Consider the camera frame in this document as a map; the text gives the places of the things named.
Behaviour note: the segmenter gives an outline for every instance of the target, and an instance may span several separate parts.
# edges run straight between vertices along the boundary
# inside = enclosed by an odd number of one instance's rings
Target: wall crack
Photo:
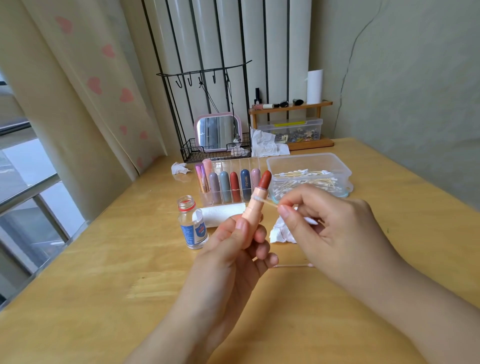
[[[347,70],[345,71],[345,75],[343,76],[343,81],[342,81],[342,87],[340,88],[340,105],[338,106],[338,111],[336,113],[336,119],[335,119],[335,124],[333,126],[333,132],[332,132],[332,138],[335,138],[335,129],[336,129],[336,123],[338,122],[338,116],[340,115],[340,109],[342,108],[342,96],[343,96],[343,86],[345,84],[345,79],[348,74],[348,69],[350,68],[350,63],[352,62],[352,57],[353,57],[353,51],[355,49],[355,44],[357,43],[357,39],[360,37],[360,35],[363,33],[365,29],[375,20],[378,14],[380,14],[380,10],[382,9],[383,1],[380,2],[380,6],[378,7],[377,14],[373,16],[373,18],[360,30],[360,33],[355,37],[355,40],[353,41],[352,45],[352,50],[350,52],[350,58],[348,59],[348,65],[347,65]]]

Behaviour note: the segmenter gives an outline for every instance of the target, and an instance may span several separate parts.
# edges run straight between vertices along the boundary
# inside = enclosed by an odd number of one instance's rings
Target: left hand
[[[278,264],[278,256],[269,253],[267,231],[262,225],[248,248],[242,250],[248,227],[241,215],[218,226],[195,259],[169,313],[188,321],[189,331],[202,340],[208,356],[234,328],[260,277]]]

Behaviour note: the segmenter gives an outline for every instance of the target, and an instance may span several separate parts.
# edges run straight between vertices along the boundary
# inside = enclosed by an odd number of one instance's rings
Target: beige curtain
[[[86,220],[166,154],[105,9],[0,1],[0,68]]]

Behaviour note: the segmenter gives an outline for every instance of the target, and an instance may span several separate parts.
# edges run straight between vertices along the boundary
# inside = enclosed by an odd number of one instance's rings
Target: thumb
[[[278,213],[302,250],[313,253],[313,245],[318,244],[319,237],[303,216],[288,205],[278,205]]]
[[[222,262],[232,263],[237,258],[247,235],[248,221],[239,218],[230,237],[222,241],[215,249]]]

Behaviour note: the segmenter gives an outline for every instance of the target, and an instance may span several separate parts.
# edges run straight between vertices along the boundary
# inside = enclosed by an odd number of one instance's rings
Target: bottle label
[[[194,225],[180,225],[188,245],[200,244],[207,238],[207,228],[203,220]]]

